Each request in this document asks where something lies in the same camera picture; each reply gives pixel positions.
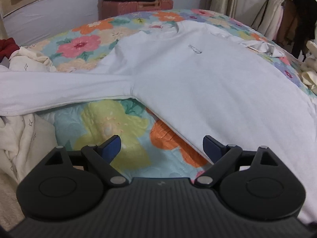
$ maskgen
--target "suitcase handle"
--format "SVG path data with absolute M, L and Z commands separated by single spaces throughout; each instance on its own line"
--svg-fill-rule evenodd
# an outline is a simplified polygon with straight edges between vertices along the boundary
M 153 11 L 161 9 L 161 1 L 154 2 L 137 2 L 137 11 Z

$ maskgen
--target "bed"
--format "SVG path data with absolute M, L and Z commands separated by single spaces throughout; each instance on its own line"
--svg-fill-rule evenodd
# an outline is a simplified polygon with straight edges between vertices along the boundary
M 205 22 L 245 40 L 268 41 L 242 23 L 219 13 L 192 9 L 136 12 L 83 25 L 31 46 L 49 56 L 58 71 L 93 69 L 118 40 L 138 31 L 152 33 L 173 28 L 183 20 Z M 292 57 L 258 56 L 271 63 L 307 96 L 315 95 L 301 82 Z M 128 179 L 133 177 L 194 180 L 210 164 L 144 105 L 133 99 L 102 100 L 74 104 L 37 113 L 55 127 L 58 145 L 78 150 L 88 144 L 102 144 L 119 135 L 122 148 L 111 165 Z

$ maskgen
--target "embroidered logo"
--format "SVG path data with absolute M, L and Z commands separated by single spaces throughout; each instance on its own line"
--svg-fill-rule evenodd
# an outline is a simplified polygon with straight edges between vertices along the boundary
M 189 45 L 188 47 L 190 47 L 196 54 L 202 53 L 202 51 L 199 51 L 197 48 L 193 47 L 192 45 Z

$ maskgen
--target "red cloth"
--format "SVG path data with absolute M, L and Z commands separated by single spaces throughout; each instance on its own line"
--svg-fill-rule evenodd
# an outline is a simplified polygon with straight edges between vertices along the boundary
M 4 57 L 9 59 L 11 54 L 19 49 L 12 37 L 9 39 L 0 39 L 0 62 Z

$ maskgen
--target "ribbed black surface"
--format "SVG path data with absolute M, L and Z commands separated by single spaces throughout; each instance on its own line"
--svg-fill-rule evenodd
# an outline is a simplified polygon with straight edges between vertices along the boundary
M 86 215 L 60 223 L 25 219 L 10 232 L 16 238 L 306 238 L 295 218 L 256 222 L 234 215 L 210 189 L 189 179 L 135 178 L 110 190 Z

